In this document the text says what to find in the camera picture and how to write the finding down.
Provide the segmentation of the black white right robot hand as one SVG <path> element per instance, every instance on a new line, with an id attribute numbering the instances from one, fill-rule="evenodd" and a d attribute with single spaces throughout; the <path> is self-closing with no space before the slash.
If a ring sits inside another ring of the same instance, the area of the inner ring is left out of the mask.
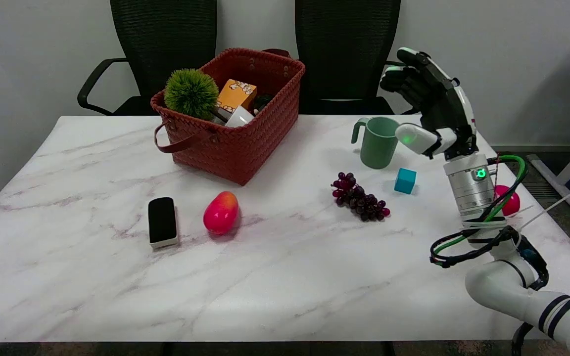
<path id="1" fill-rule="evenodd" d="M 420 114 L 420 124 L 401 124 L 398 141 L 414 153 L 432 159 L 455 160 L 478 151 L 475 116 L 457 78 L 446 74 L 425 52 L 401 47 L 398 62 L 389 62 L 380 88 L 401 95 Z"/>

